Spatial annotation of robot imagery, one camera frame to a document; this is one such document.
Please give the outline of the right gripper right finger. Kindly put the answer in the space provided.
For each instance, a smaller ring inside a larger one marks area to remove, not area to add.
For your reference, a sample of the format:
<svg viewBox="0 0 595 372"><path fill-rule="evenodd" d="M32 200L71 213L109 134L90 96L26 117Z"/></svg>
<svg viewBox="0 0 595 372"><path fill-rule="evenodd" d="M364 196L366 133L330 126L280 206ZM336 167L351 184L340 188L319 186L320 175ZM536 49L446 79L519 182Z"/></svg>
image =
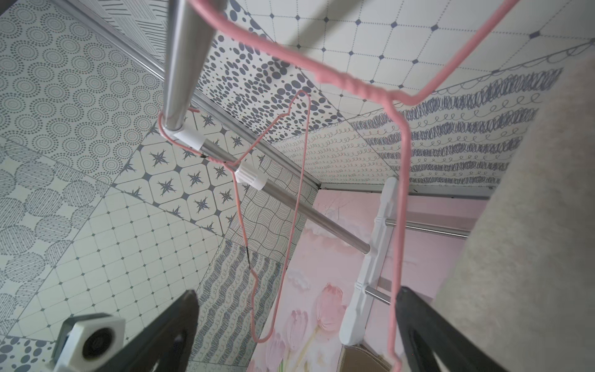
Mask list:
<svg viewBox="0 0 595 372"><path fill-rule="evenodd" d="M412 371L504 370L408 287L398 292L395 315Z"/></svg>

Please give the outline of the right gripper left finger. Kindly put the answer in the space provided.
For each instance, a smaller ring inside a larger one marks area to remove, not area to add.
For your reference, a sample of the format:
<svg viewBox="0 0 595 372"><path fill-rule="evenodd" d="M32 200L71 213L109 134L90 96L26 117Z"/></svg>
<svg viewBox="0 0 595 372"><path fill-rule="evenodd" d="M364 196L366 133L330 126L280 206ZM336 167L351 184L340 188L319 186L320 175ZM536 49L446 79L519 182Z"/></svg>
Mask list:
<svg viewBox="0 0 595 372"><path fill-rule="evenodd" d="M188 290L99 371L184 371L198 326L196 291Z"/></svg>

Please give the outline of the beige knitted scarf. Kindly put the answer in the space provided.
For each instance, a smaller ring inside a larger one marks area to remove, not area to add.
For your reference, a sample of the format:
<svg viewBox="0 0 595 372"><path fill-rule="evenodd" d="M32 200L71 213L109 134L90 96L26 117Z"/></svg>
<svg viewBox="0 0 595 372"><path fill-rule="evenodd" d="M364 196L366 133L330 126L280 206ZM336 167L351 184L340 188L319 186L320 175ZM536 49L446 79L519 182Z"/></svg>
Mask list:
<svg viewBox="0 0 595 372"><path fill-rule="evenodd" d="M568 66L433 307L509 371L594 369L594 58Z"/></svg>

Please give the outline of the pink wire hanger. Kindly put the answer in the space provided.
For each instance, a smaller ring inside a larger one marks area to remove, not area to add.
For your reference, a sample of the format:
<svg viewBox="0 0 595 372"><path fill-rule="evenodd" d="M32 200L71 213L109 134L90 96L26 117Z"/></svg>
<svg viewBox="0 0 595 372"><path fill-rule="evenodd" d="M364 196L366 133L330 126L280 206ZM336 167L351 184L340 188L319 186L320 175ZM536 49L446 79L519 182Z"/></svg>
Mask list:
<svg viewBox="0 0 595 372"><path fill-rule="evenodd" d="M175 131L165 128L164 114L160 113L157 118L156 128L159 134L174 147L205 158L208 162L230 174L233 182L233 192L236 194L236 216L234 218L235 228L233 231L237 236L242 237L243 247L246 249L249 273L254 279L253 289L250 295L250 332L255 343L265 343L275 334L275 322L279 306L280 296L283 291L284 276L289 261L294 252L294 234L297 226L305 224L300 217L300 201L302 200L302 186L305 172L300 172L293 181L289 182L297 194L290 194L289 205L281 201L274 201L272 196L265 197L265 187L275 186L275 182L267 178L260 165L257 164L257 156L253 152L257 149L266 135L282 119L291 114L289 108L285 113L277 116L257 139L238 156L236 161L225 161L222 155L207 155L206 138L195 130L183 128ZM271 308L270 328L264 336L259 335L257 330L256 299L260 292L260 278L253 267L252 254L264 250L269 258L281 264L280 282L275 292L275 301Z"/></svg>
<svg viewBox="0 0 595 372"><path fill-rule="evenodd" d="M407 106L416 106L427 99L464 60L479 46L489 33L500 23L503 18L517 5L516 1L504 1L495 10L492 16L481 26L478 31L456 52L452 59L443 69L420 90L416 95L411 96L401 90L387 91L384 88L377 88L369 83L348 75L340 73L322 63L304 57L294 51L290 51L277 43L262 39L255 34L239 28L234 23L226 20L220 12L215 10L209 1L190 1L188 3L209 26L223 32L228 37L244 43L246 46L264 51L273 57L294 64L300 68L306 68L315 73L315 79L323 84L334 85L342 90L347 90L362 99L376 102L382 105L385 113L392 122L398 125L401 134L401 167L398 176L397 193L397 231L396 243L394 244L393 278L390 294L390 303L396 304L398 290L401 288L401 271L404 254L405 219L407 211L407 198L410 181L410 166L412 157L412 132L404 116L394 107L394 102L401 102Z"/></svg>

